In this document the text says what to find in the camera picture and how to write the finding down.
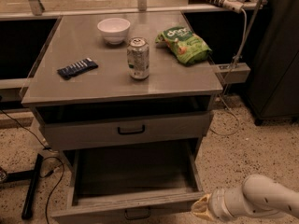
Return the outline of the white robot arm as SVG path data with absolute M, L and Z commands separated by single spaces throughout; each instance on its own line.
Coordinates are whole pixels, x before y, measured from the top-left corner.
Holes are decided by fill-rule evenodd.
M 191 212 L 207 221 L 229 222 L 238 217 L 299 218 L 299 193 L 264 175 L 249 175 L 235 188 L 215 189 L 196 201 Z

